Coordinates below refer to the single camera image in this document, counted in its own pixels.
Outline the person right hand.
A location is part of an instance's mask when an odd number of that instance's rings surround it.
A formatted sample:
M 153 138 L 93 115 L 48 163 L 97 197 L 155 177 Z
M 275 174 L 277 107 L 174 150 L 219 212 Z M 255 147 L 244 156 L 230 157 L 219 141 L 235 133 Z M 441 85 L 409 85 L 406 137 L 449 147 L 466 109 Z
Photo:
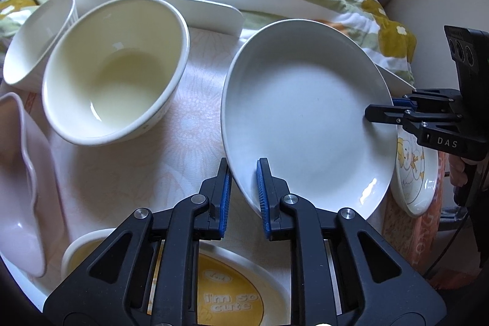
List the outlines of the person right hand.
M 466 164 L 459 156 L 449 155 L 449 173 L 450 182 L 454 187 L 462 187 L 468 182 L 468 177 L 465 173 Z

